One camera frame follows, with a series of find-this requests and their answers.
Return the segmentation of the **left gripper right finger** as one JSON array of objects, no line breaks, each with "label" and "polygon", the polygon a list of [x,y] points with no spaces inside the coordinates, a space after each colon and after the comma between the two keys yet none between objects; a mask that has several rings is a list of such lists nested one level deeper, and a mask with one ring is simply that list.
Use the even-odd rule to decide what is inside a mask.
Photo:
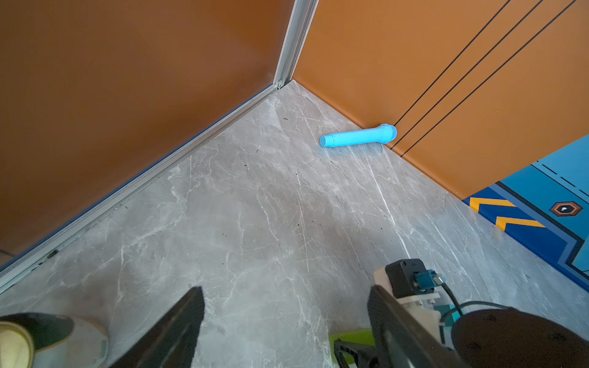
[{"label": "left gripper right finger", "polygon": [[368,315],[380,367],[467,367],[384,288],[374,285]]}]

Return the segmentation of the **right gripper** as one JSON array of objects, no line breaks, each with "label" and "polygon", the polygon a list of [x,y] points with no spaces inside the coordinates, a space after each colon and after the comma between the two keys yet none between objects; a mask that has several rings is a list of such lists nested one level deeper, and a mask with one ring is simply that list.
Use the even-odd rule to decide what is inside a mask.
[{"label": "right gripper", "polygon": [[[386,266],[374,272],[375,284],[383,287],[391,296],[393,296],[391,284],[385,274],[385,267]],[[436,292],[435,288],[434,293],[432,294],[422,294],[413,297],[395,299],[438,342],[443,343],[443,332],[440,331],[441,313],[434,307],[435,301],[439,298],[440,295]]]}]

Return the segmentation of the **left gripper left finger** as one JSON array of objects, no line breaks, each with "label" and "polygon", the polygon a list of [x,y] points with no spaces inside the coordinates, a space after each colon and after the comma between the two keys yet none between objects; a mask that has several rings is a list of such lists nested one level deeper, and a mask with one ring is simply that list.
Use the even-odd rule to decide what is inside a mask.
[{"label": "left gripper left finger", "polygon": [[193,287],[113,367],[190,367],[195,356],[205,300]]}]

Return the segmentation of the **dark green rectangular block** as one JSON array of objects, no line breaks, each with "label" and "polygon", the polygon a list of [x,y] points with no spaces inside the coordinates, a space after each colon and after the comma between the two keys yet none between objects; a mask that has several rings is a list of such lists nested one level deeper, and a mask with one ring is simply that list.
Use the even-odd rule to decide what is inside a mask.
[{"label": "dark green rectangular block", "polygon": [[377,367],[370,328],[329,334],[331,357],[337,367]]}]

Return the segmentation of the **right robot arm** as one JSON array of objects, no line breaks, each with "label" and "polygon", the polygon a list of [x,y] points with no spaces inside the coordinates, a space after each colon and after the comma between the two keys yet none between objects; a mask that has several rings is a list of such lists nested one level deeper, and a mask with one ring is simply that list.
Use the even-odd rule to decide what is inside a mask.
[{"label": "right robot arm", "polygon": [[368,329],[332,334],[340,367],[586,367],[588,341],[563,326],[486,301],[458,302],[420,259],[374,273]]}]

